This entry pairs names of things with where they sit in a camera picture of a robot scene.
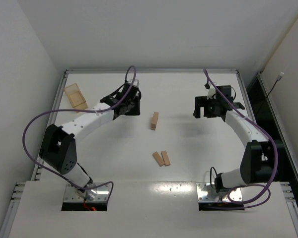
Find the wood block row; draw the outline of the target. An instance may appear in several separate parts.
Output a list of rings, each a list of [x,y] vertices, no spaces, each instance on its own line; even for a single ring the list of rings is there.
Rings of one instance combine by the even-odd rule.
[[[153,113],[152,120],[151,120],[151,124],[153,124],[153,125],[157,125],[158,116],[159,116],[159,112],[154,112],[154,113]]]
[[[152,154],[152,156],[157,161],[157,163],[159,164],[160,167],[165,165],[165,162],[164,162],[163,158],[160,156],[160,154],[158,152],[154,152]]]
[[[167,151],[162,151],[161,152],[161,155],[162,155],[162,158],[163,158],[163,160],[164,160],[164,164],[165,164],[165,166],[170,166],[171,165],[171,163],[170,163],[170,159],[169,159],[169,156],[168,156],[168,153],[167,153]]]

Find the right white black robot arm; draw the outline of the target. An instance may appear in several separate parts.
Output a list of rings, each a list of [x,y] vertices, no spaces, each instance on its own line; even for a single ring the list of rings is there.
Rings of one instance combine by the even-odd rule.
[[[236,186],[246,186],[255,183],[271,183],[278,177],[278,162],[275,156],[278,147],[275,141],[270,141],[248,117],[245,107],[235,102],[229,85],[215,88],[210,83],[205,85],[208,90],[206,96],[195,98],[193,116],[221,118],[229,125],[242,142],[245,151],[238,169],[216,175],[214,189],[220,192]]]

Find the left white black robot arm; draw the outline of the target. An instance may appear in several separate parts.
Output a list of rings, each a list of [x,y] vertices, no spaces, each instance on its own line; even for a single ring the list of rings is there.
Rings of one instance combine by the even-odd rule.
[[[60,126],[47,127],[39,156],[50,167],[84,192],[94,185],[92,178],[77,162],[76,146],[93,131],[119,116],[139,116],[139,81],[126,82],[113,93],[102,98],[92,109]]]

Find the wooden block box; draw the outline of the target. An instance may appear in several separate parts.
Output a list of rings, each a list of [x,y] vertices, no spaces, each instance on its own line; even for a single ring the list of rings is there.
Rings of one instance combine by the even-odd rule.
[[[86,110],[88,105],[85,97],[82,95],[78,85],[76,83],[64,88],[64,92],[71,104],[76,110]]]

